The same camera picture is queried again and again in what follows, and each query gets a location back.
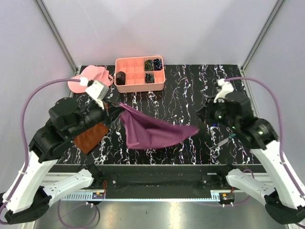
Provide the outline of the pink divided organizer box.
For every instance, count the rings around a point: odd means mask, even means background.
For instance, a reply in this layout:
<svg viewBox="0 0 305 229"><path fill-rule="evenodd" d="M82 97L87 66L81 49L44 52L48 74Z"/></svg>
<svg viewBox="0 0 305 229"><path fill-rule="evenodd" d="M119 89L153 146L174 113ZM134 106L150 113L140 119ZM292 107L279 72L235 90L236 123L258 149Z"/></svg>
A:
<svg viewBox="0 0 305 229"><path fill-rule="evenodd" d="M125 85L114 84L120 93L161 91L166 81L164 61L159 55L118 58L115 62L115 74L126 74Z"/></svg>

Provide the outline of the dark rolled sock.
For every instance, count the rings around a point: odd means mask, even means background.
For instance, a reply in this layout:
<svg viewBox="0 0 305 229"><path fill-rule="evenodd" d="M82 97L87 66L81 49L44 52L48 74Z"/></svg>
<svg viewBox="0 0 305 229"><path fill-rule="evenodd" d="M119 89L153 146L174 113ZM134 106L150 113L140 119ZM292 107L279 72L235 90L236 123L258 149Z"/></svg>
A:
<svg viewBox="0 0 305 229"><path fill-rule="evenodd" d="M121 86L121 85L125 85L126 83L126 74L123 71L119 71L116 73L116 84Z"/></svg>

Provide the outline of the brown cloth napkin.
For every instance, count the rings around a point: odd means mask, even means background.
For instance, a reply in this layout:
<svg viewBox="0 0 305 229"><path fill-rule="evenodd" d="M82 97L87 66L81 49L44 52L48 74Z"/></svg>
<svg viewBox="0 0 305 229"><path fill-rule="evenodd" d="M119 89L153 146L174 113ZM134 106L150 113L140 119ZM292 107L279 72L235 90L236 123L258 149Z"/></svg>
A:
<svg viewBox="0 0 305 229"><path fill-rule="evenodd" d="M103 123L98 123L92 128L75 137L73 143L84 153L89 154L107 135L109 128Z"/></svg>

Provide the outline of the purple cloth napkin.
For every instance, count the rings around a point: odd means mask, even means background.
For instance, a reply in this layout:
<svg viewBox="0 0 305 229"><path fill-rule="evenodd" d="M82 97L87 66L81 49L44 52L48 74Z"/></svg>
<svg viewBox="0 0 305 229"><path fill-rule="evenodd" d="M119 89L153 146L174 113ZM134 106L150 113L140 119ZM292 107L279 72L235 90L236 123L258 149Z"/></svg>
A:
<svg viewBox="0 0 305 229"><path fill-rule="evenodd" d="M199 128L189 125L174 125L145 115L136 109L120 104L120 114L126 132L126 145L130 149L160 149L179 144L197 134Z"/></svg>

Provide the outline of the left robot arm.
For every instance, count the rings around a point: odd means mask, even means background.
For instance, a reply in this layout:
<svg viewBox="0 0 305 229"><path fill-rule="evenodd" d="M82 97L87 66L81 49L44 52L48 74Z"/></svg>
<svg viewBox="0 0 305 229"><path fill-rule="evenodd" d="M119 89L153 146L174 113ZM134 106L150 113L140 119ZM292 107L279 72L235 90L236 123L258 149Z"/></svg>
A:
<svg viewBox="0 0 305 229"><path fill-rule="evenodd" d="M76 137L97 124L110 126L124 111L111 102L100 107L95 101L81 110L73 98L62 98L49 110L50 118L33 136L28 160L10 189L1 193L1 206L7 209L9 225L32 222L43 216L58 200L83 188L103 186L103 172L96 165L84 166L74 175L43 186L49 170L68 150Z"/></svg>

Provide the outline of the pink baseball cap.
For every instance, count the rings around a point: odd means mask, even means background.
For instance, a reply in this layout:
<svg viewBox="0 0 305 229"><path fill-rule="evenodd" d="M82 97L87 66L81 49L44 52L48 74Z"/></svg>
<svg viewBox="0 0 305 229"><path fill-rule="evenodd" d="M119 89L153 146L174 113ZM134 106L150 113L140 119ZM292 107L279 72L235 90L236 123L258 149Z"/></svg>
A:
<svg viewBox="0 0 305 229"><path fill-rule="evenodd" d="M87 66L79 75L72 77L72 79L80 80L82 78L86 78L88 81L90 80L97 80L102 82L104 85L110 87L114 79L109 74L109 71L106 70L105 67L99 67L94 65ZM87 88L84 85L80 85L79 82L68 82L69 89L76 94L81 94L85 92L85 89Z"/></svg>

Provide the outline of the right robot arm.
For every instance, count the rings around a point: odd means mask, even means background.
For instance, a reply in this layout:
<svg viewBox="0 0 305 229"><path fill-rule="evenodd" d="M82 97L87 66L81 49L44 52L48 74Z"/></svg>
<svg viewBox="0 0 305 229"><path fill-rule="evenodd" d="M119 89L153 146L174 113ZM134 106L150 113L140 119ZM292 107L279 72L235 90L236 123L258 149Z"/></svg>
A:
<svg viewBox="0 0 305 229"><path fill-rule="evenodd" d="M216 177L218 187L240 189L259 201L279 224L300 224L305 219L305 200L290 179L281 161L280 140L272 125L254 116L250 99L242 92L224 98L210 98L196 115L207 125L230 128L242 144L257 157L272 184L264 184L234 168Z"/></svg>

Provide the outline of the silver knife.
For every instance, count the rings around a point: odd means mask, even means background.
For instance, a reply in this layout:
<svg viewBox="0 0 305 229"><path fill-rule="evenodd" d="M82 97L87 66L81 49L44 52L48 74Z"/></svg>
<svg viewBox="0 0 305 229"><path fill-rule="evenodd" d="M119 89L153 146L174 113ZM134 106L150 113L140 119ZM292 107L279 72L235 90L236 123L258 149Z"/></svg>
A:
<svg viewBox="0 0 305 229"><path fill-rule="evenodd" d="M214 146L210 147L210 150L219 148L226 143L228 143L231 139L233 139L236 136L236 134L231 134L229 137L225 138L224 140L220 141L219 143L215 144Z"/></svg>

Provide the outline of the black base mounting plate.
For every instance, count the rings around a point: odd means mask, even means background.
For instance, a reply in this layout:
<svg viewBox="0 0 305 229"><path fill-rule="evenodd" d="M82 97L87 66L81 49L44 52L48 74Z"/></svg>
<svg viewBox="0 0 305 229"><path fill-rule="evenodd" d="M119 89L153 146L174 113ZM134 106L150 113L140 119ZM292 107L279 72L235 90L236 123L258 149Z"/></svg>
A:
<svg viewBox="0 0 305 229"><path fill-rule="evenodd" d="M106 188L108 199L193 199L210 198L211 190L230 190L225 176L232 165L103 165L102 175L89 186Z"/></svg>

